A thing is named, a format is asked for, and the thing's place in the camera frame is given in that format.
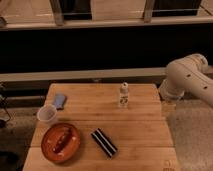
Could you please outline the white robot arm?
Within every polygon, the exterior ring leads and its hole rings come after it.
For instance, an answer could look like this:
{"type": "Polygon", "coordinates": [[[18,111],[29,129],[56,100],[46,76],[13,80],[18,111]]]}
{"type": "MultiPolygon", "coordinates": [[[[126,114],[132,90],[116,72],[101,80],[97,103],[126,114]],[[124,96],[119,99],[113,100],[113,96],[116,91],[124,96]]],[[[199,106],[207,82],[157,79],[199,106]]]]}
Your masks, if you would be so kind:
{"type": "Polygon", "coordinates": [[[213,79],[204,72],[207,59],[199,53],[173,60],[165,68],[165,79],[158,88],[163,100],[162,115],[168,117],[175,111],[176,103],[186,92],[191,93],[213,108],[213,79]]]}

